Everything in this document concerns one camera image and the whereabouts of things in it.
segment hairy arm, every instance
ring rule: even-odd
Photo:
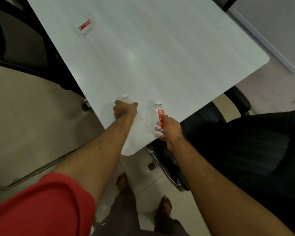
[[[73,178],[98,204],[116,167],[137,113],[137,106],[137,103],[126,104],[117,100],[114,107],[116,121],[99,137],[63,160],[53,172]]]
[[[164,115],[165,138],[213,236],[294,235],[277,217],[212,167]]]

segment wall baseboard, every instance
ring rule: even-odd
[[[295,74],[293,65],[281,52],[279,52],[259,31],[257,31],[236,9],[228,11],[240,24],[242,24],[275,58],[281,62],[292,74]]]

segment red sleeve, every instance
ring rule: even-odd
[[[70,177],[49,173],[0,205],[0,235],[88,236],[95,201]]]

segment person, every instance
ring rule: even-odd
[[[96,205],[114,171],[138,103],[117,100],[115,121],[102,135],[63,160],[52,173],[0,205],[0,235],[89,235]],[[213,236],[294,235],[278,218],[213,168],[183,137],[180,124],[167,115],[162,140],[173,152],[195,202]],[[125,174],[120,194],[95,235],[186,235],[169,217],[163,198],[155,231],[140,230],[135,196]]]

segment foot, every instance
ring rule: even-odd
[[[171,202],[169,200],[169,198],[167,198],[165,195],[163,196],[162,200],[161,200],[161,203],[159,204],[159,207],[158,207],[158,212],[160,211],[165,211],[165,213],[170,216],[170,213],[171,213]]]
[[[128,183],[127,176],[126,176],[126,173],[123,172],[117,178],[116,185],[117,185],[117,189],[118,189],[119,192],[121,192],[121,191],[125,190],[126,188],[130,187],[129,183]]]

